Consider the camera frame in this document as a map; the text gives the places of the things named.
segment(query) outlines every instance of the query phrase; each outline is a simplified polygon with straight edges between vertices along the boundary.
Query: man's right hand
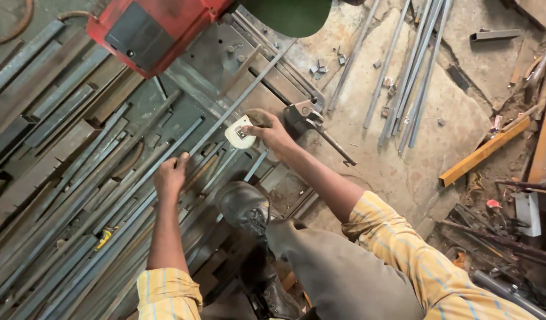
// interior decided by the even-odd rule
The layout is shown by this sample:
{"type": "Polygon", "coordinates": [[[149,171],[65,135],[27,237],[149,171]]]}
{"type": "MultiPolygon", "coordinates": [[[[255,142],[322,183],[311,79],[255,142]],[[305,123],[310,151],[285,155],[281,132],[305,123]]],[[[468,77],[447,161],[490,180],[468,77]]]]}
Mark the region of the man's right hand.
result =
{"type": "Polygon", "coordinates": [[[279,161],[286,163],[291,152],[300,149],[273,114],[263,109],[250,109],[246,114],[262,127],[245,126],[242,132],[261,138],[279,161]]]}

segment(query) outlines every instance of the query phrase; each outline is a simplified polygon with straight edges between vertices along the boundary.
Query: black boot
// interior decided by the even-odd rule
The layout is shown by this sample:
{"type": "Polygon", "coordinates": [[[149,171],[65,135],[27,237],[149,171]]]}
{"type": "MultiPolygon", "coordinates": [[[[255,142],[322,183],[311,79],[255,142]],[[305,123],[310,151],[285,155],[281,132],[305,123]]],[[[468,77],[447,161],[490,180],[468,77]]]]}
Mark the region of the black boot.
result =
{"type": "Polygon", "coordinates": [[[216,194],[215,202],[229,224],[264,239],[270,203],[257,188],[243,181],[230,182],[216,194]]]}
{"type": "Polygon", "coordinates": [[[256,247],[240,266],[240,280],[256,316],[261,320],[296,320],[301,316],[298,303],[281,284],[277,272],[267,261],[267,252],[256,247]]]}

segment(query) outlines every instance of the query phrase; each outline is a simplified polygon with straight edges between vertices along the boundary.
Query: concrete floor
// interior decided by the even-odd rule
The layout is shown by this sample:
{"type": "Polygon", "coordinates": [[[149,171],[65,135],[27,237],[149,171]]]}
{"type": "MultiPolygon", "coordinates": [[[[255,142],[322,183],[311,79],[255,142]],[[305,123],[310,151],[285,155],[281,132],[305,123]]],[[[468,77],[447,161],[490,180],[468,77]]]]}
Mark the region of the concrete floor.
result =
{"type": "MultiPolygon", "coordinates": [[[[332,97],[342,73],[335,49],[340,47],[340,52],[349,56],[372,2],[367,0],[363,6],[354,7],[334,1],[323,29],[309,38],[299,39],[287,53],[297,68],[324,91],[327,99],[332,97]],[[315,79],[309,68],[320,57],[328,62],[329,72],[315,79]]],[[[417,7],[422,1],[414,2],[417,7]]],[[[91,4],[90,0],[36,0],[34,19],[21,38],[30,40],[60,12],[89,10],[91,4]]],[[[470,154],[490,128],[490,107],[497,101],[503,102],[511,93],[508,82],[522,40],[517,38],[504,44],[475,47],[470,46],[468,36],[480,27],[526,30],[528,22],[515,11],[504,9],[499,1],[454,2],[434,67],[419,139],[414,149],[406,149],[398,156],[397,138],[382,148],[376,146],[384,125],[379,113],[388,102],[385,91],[378,100],[369,129],[362,129],[362,122],[380,71],[374,69],[372,63],[377,59],[384,60],[402,7],[403,1],[381,0],[337,109],[327,117],[326,127],[330,134],[359,164],[344,166],[334,149],[315,133],[309,134],[303,143],[308,151],[335,171],[377,193],[426,236],[431,232],[433,220],[443,219],[459,199],[455,187],[439,187],[437,177],[470,154]],[[459,66],[467,76],[471,83],[467,93],[444,71],[449,64],[459,66]],[[439,127],[438,118],[445,119],[447,124],[439,127]]],[[[24,3],[20,0],[0,0],[0,35],[14,27],[23,8],[24,3]]],[[[409,52],[410,41],[415,35],[415,28],[407,22],[410,22],[409,18],[403,24],[387,72],[387,76],[394,79],[399,76],[405,53],[409,52]]],[[[83,24],[85,21],[73,19],[69,23],[83,24]]],[[[288,41],[273,32],[267,33],[267,37],[282,46],[288,41]]],[[[294,179],[285,181],[278,186],[277,193],[286,194],[287,199],[291,198],[289,193],[303,188],[295,184],[294,179]]],[[[313,211],[315,214],[309,218],[313,226],[340,232],[340,223],[325,205],[320,204],[313,211]]]]}

